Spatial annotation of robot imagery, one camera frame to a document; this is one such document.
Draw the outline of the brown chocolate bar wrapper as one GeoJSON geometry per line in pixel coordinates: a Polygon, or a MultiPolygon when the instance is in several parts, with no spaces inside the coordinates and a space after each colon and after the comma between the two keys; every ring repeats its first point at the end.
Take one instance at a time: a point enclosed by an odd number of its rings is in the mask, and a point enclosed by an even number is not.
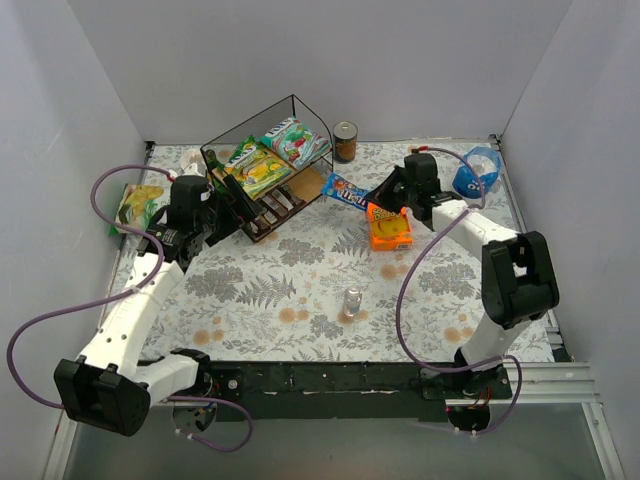
{"type": "Polygon", "coordinates": [[[262,197],[260,203],[267,209],[263,216],[271,225],[281,224],[289,219],[290,212],[270,195],[262,197]]]}

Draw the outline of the brown purple chocolate bar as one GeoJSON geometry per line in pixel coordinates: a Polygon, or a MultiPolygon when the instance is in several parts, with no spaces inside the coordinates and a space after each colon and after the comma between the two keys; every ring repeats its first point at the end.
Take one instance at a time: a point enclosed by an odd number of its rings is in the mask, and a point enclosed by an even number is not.
{"type": "Polygon", "coordinates": [[[263,236],[271,230],[271,224],[263,216],[266,213],[266,209],[262,204],[257,203],[252,207],[248,207],[247,213],[247,228],[254,237],[263,236]]]}

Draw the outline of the green Fox's candy bag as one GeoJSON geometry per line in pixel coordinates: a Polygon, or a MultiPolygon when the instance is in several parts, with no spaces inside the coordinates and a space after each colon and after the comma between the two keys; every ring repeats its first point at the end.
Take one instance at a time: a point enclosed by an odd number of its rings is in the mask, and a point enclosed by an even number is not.
{"type": "Polygon", "coordinates": [[[294,169],[249,135],[237,145],[224,164],[224,171],[238,181],[250,198],[255,199],[292,174],[294,169]]]}

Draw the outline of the purple M&M's candy bag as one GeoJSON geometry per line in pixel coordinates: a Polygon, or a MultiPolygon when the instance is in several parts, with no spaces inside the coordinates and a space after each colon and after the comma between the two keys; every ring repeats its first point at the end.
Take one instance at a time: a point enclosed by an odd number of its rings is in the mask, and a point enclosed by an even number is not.
{"type": "Polygon", "coordinates": [[[301,208],[306,204],[306,201],[300,198],[288,184],[280,186],[279,191],[287,198],[295,209],[301,208]]]}

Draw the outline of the blue M&M's candy bag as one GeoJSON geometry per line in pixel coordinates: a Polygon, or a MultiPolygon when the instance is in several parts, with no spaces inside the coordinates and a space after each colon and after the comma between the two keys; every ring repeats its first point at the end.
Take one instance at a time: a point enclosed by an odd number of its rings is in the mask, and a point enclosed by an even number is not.
{"type": "Polygon", "coordinates": [[[335,172],[329,175],[322,187],[321,193],[324,196],[339,200],[358,210],[367,210],[368,201],[366,200],[366,196],[368,191],[357,187],[335,172]]]}

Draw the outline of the teal Fox's candy bag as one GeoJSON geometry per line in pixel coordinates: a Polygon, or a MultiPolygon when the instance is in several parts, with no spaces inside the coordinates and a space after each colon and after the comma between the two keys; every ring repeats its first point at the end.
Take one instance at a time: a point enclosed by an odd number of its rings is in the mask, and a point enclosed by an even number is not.
{"type": "Polygon", "coordinates": [[[328,139],[294,116],[269,129],[260,137],[260,142],[296,169],[303,169],[330,149],[328,139]]]}

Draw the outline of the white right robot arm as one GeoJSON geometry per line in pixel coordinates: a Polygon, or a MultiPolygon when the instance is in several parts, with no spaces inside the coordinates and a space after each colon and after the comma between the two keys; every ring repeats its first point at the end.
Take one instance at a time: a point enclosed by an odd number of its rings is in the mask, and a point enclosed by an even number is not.
{"type": "Polygon", "coordinates": [[[513,342],[558,305],[545,237],[503,227],[482,214],[482,203],[469,204],[458,193],[443,190],[431,149],[413,150],[366,199],[393,213],[408,208],[437,241],[448,237],[481,263],[483,316],[458,349],[454,366],[432,366],[432,371],[461,374],[501,365],[513,342]]]}

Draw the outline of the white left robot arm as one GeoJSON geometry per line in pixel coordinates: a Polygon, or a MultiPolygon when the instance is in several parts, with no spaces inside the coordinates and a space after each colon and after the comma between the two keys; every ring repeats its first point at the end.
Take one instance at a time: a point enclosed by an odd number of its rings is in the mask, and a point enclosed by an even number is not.
{"type": "Polygon", "coordinates": [[[205,396],[218,383],[208,355],[179,348],[148,365],[140,355],[165,301],[214,233],[214,191],[206,178],[177,177],[169,203],[140,243],[125,285],[98,332],[74,360],[61,360],[54,382],[67,416],[123,436],[143,425],[155,404],[173,396],[205,396]]]}

